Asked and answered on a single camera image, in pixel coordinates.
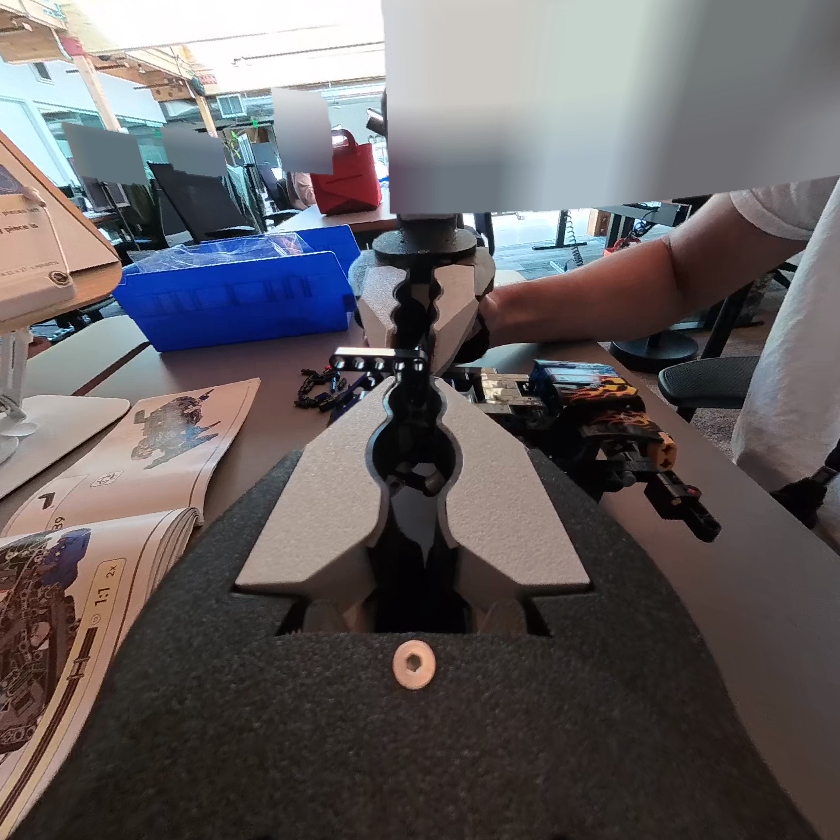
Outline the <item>person's right forearm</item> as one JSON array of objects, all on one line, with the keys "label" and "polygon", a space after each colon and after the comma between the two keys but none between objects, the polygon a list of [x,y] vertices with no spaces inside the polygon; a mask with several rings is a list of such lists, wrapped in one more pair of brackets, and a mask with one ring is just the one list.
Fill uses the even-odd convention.
[{"label": "person's right forearm", "polygon": [[710,308],[799,253],[714,196],[670,233],[559,276],[490,292],[479,305],[490,346],[624,341]]}]

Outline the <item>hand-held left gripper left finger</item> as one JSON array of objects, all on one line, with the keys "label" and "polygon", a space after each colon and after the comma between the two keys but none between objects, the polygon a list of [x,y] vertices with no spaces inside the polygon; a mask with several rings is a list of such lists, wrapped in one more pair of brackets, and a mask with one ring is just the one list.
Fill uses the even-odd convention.
[{"label": "hand-held left gripper left finger", "polygon": [[389,491],[371,446],[392,420],[387,377],[302,451],[235,581],[246,594],[329,601],[350,630],[375,629],[369,548],[388,518]]}]

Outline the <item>open instruction booklet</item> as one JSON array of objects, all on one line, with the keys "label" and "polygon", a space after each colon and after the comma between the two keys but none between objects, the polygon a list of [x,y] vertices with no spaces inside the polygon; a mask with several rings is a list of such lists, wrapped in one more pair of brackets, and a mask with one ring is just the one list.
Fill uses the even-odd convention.
[{"label": "open instruction booklet", "polygon": [[138,402],[6,525],[1,835],[83,729],[123,639],[204,521],[209,481],[259,379]]}]

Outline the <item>black lego liftarm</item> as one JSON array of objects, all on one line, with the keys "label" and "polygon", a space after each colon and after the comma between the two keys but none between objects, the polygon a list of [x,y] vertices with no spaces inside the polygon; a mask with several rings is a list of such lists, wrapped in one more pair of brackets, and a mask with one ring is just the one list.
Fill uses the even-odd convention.
[{"label": "black lego liftarm", "polygon": [[392,496],[411,487],[436,497],[454,473],[455,448],[439,425],[444,400],[434,386],[425,352],[338,348],[330,364],[339,379],[349,380],[332,399],[331,423],[393,378],[382,400],[385,419],[366,447],[373,475],[384,481]]}]

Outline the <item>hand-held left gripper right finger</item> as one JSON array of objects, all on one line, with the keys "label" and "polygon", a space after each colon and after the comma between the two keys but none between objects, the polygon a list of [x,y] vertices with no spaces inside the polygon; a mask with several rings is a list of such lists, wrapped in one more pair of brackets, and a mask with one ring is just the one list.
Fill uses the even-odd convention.
[{"label": "hand-held left gripper right finger", "polygon": [[442,379],[434,420],[435,562],[475,633],[499,602],[577,595],[592,585],[526,446]]}]

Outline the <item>black round pedestal base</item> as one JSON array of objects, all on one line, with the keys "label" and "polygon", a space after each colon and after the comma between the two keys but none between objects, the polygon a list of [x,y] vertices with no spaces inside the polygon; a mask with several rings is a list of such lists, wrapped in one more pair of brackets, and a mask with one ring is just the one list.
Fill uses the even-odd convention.
[{"label": "black round pedestal base", "polygon": [[630,371],[658,374],[670,366],[694,361],[700,347],[689,335],[669,329],[642,339],[611,342],[608,351]]}]

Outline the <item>white wooden book stand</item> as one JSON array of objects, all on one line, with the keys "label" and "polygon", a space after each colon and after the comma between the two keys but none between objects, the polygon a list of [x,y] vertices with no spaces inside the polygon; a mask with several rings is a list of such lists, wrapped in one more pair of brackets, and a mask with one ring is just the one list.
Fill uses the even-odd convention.
[{"label": "white wooden book stand", "polygon": [[30,327],[2,332],[1,498],[119,420],[125,400],[74,395],[24,398]]}]

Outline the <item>lego truck model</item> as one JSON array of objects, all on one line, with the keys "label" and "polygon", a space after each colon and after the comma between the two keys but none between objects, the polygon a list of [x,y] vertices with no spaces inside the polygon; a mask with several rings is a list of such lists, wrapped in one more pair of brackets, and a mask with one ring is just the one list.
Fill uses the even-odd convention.
[{"label": "lego truck model", "polygon": [[700,490],[675,472],[674,439],[639,390],[607,364],[535,360],[529,374],[453,365],[444,380],[527,447],[537,449],[594,501],[636,484],[664,520],[705,543],[721,525]]}]

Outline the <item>black mesh office chair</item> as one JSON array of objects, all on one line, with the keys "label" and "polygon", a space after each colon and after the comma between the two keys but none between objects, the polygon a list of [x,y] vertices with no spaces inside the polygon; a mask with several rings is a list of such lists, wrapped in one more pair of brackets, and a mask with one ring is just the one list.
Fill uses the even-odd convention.
[{"label": "black mesh office chair", "polygon": [[664,368],[658,389],[677,414],[691,422],[700,409],[742,409],[759,356],[723,356]]}]

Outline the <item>blue plastic bin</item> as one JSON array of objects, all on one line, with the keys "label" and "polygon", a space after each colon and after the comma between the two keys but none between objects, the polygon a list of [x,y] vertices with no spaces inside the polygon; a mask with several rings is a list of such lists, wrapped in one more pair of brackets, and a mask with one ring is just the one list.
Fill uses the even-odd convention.
[{"label": "blue plastic bin", "polygon": [[349,272],[361,254],[350,228],[290,233],[316,252],[152,274],[124,268],[113,296],[159,352],[346,330]]}]

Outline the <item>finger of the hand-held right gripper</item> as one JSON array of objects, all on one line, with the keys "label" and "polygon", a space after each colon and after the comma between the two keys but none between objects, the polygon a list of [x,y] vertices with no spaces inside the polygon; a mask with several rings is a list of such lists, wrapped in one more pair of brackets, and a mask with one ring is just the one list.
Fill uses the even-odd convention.
[{"label": "finger of the hand-held right gripper", "polygon": [[366,269],[358,300],[364,337],[375,350],[414,350],[421,344],[421,305],[413,298],[408,270]]},{"label": "finger of the hand-held right gripper", "polygon": [[420,339],[432,375],[441,375],[453,363],[473,329],[478,307],[473,266],[434,268]]}]

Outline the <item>red tote bag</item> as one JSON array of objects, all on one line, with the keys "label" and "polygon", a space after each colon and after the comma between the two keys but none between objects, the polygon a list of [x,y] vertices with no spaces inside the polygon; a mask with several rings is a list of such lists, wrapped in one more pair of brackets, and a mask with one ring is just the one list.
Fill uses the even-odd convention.
[{"label": "red tote bag", "polygon": [[332,173],[311,174],[316,204],[324,216],[372,212],[382,203],[371,143],[357,143],[351,132],[332,135]]}]

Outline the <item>clear plastic bags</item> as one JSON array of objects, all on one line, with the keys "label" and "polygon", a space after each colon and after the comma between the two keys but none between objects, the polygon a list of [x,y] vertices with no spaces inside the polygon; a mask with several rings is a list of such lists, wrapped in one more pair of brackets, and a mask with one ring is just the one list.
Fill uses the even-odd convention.
[{"label": "clear plastic bags", "polygon": [[297,233],[266,234],[207,240],[200,245],[176,245],[151,252],[124,272],[158,273],[167,270],[237,264],[314,254],[316,251]]}]

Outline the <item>background wooden table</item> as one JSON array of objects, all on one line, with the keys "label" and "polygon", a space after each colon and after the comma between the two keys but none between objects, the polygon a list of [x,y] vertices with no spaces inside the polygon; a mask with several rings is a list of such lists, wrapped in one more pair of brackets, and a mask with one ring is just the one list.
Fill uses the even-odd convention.
[{"label": "background wooden table", "polygon": [[347,226],[356,235],[358,233],[381,233],[398,228],[398,217],[391,213],[384,201],[375,210],[362,213],[324,215],[317,206],[310,206],[304,211],[294,213],[279,225],[279,230],[298,231],[315,228]]}]

